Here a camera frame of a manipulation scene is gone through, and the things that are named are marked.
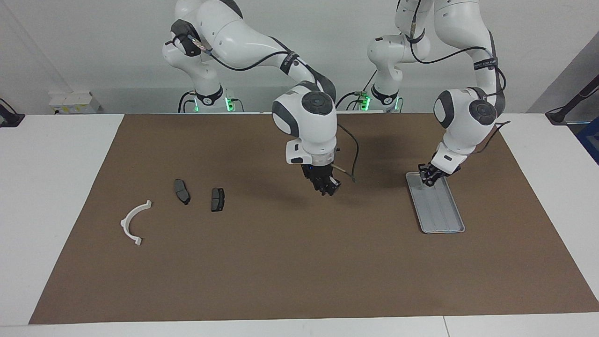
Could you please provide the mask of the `silver metal tray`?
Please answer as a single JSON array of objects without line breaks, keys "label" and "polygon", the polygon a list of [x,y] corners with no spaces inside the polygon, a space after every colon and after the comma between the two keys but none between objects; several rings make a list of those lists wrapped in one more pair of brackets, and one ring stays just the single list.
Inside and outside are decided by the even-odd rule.
[{"label": "silver metal tray", "polygon": [[445,177],[434,186],[427,186],[419,173],[408,172],[406,181],[423,233],[463,233],[466,230]]}]

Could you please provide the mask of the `brown table mat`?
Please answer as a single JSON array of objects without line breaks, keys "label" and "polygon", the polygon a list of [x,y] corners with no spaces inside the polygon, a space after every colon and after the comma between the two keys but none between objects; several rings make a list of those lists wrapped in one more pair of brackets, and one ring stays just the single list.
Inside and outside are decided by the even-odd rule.
[{"label": "brown table mat", "polygon": [[[443,135],[435,117],[339,118],[361,151],[329,197],[269,115],[125,116],[30,323],[599,311],[501,136],[448,179],[465,232],[424,234],[406,173]],[[120,221],[146,200],[137,247]]]}]

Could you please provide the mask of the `curved dark brake pad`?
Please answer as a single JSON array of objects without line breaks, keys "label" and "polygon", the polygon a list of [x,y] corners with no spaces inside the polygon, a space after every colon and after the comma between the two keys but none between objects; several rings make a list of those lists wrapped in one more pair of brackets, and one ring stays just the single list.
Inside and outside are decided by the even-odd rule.
[{"label": "curved dark brake pad", "polygon": [[174,192],[178,200],[180,200],[184,205],[188,205],[190,203],[191,196],[186,188],[185,181],[182,179],[175,179]]}]

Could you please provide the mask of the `black clamp stand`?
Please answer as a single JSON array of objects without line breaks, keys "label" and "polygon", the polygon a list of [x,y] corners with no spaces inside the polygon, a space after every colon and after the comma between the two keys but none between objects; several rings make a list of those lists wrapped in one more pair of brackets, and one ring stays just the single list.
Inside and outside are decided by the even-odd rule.
[{"label": "black clamp stand", "polygon": [[566,125],[565,118],[577,105],[584,100],[590,98],[599,91],[599,74],[597,74],[590,83],[588,83],[580,92],[578,92],[566,105],[554,108],[545,112],[545,117],[548,118],[553,125]]},{"label": "black clamp stand", "polygon": [[0,128],[17,127],[25,114],[17,112],[6,100],[0,98]]}]

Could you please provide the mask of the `blue box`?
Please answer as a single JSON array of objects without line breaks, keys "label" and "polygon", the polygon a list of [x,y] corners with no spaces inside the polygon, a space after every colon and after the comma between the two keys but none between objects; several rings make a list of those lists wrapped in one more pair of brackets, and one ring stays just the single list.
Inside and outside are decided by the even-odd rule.
[{"label": "blue box", "polygon": [[586,124],[576,134],[576,139],[599,166],[599,118]]}]

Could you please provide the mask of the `white power strip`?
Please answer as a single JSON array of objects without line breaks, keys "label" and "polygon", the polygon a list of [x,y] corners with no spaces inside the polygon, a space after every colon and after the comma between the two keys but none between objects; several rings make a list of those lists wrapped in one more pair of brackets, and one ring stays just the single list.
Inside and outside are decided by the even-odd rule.
[{"label": "white power strip", "polygon": [[54,114],[96,114],[101,110],[100,103],[88,90],[49,92],[49,96],[48,106]]}]

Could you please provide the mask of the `white curved plastic bracket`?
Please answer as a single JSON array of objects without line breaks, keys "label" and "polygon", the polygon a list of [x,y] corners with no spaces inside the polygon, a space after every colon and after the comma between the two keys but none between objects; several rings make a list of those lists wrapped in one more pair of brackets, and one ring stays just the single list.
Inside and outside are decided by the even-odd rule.
[{"label": "white curved plastic bracket", "polygon": [[124,232],[124,234],[133,241],[133,243],[139,247],[143,241],[143,239],[137,235],[134,235],[131,233],[130,231],[130,225],[131,225],[131,221],[133,220],[133,218],[141,213],[142,211],[148,210],[152,207],[152,201],[151,200],[146,200],[146,202],[144,204],[138,205],[135,208],[131,209],[126,216],[124,217],[124,219],[122,219],[120,221],[120,226]]}]

